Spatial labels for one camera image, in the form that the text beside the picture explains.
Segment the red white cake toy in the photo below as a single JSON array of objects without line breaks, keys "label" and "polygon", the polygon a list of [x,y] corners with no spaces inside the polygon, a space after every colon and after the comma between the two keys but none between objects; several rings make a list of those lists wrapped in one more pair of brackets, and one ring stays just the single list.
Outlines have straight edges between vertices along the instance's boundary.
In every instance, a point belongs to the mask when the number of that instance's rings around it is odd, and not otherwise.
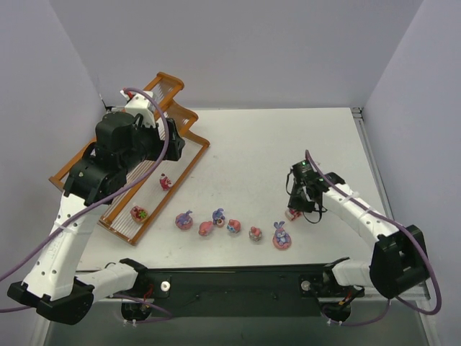
[{"label": "red white cake toy", "polygon": [[303,215],[302,212],[298,211],[298,210],[294,210],[294,209],[291,209],[291,208],[288,208],[286,211],[285,211],[285,215],[286,217],[290,220],[290,221],[294,221],[295,219],[301,217]]}]

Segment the red pink bear toy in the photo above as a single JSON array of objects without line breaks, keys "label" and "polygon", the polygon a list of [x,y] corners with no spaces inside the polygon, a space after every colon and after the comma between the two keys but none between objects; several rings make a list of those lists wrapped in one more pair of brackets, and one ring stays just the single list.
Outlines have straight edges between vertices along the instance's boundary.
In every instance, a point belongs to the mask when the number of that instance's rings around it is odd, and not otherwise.
[{"label": "red pink bear toy", "polygon": [[160,176],[159,184],[163,191],[170,190],[173,185],[172,181],[164,173]]}]

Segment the pink bear green clover toy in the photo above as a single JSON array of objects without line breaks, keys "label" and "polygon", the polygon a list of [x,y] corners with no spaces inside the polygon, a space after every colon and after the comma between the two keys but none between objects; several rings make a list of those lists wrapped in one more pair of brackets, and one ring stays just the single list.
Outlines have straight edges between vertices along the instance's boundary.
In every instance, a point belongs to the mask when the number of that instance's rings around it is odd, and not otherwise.
[{"label": "pink bear green clover toy", "polygon": [[144,223],[149,217],[148,211],[138,205],[135,205],[130,209],[130,215],[136,223]]}]

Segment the purple creature pink donut toy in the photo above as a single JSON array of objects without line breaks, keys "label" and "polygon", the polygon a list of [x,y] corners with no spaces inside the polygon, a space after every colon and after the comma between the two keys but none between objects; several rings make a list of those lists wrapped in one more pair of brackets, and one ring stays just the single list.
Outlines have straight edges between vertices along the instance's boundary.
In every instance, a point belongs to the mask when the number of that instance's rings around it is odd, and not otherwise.
[{"label": "purple creature pink donut toy", "polygon": [[182,231],[189,230],[193,226],[192,211],[188,210],[185,213],[180,213],[175,218],[175,225]]}]

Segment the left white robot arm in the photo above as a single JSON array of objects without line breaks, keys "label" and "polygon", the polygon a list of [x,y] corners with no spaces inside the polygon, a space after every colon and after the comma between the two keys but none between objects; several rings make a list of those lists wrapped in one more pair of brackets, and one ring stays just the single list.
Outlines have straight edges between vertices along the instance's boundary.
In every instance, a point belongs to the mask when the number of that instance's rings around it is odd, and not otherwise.
[{"label": "left white robot arm", "polygon": [[162,118],[165,136],[142,114],[107,113],[96,126],[96,140],[71,167],[60,209],[40,256],[24,280],[12,283],[8,297],[34,308],[49,321],[74,325],[92,304],[132,289],[147,270],[132,259],[87,275],[76,268],[96,223],[118,192],[130,189],[127,175],[144,161],[178,161],[185,142],[174,120]]}]

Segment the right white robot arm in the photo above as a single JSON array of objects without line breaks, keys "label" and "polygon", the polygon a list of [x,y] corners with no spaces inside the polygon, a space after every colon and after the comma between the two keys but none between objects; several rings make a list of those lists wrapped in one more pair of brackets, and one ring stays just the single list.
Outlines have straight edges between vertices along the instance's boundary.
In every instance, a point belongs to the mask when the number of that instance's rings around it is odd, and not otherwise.
[{"label": "right white robot arm", "polygon": [[393,299],[429,279],[422,259],[424,236],[411,225],[403,230],[386,221],[336,173],[315,171],[308,161],[294,164],[288,208],[298,213],[328,212],[339,217],[370,247],[370,262],[348,257],[332,262],[326,277],[337,286],[375,288]]}]

